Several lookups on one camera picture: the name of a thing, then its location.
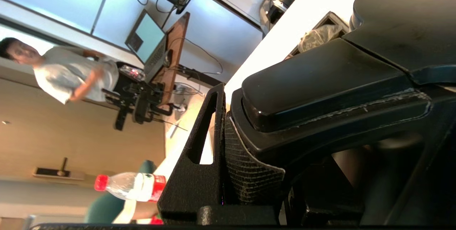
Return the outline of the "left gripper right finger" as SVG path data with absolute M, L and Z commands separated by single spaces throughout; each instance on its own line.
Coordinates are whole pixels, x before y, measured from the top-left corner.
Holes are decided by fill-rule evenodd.
M 275 205 L 281 196 L 285 170 L 261 162 L 247 149 L 228 112 L 224 121 L 228 176 L 242 205 Z

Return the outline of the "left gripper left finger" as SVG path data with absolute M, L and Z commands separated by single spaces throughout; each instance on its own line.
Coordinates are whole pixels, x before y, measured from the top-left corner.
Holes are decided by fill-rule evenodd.
M 197 223 L 197 212 L 201 207 L 222 204 L 225 113 L 224 85 L 219 84 L 207 93 L 157 203 L 164 223 Z M 215 117 L 213 162 L 200 164 L 212 116 Z

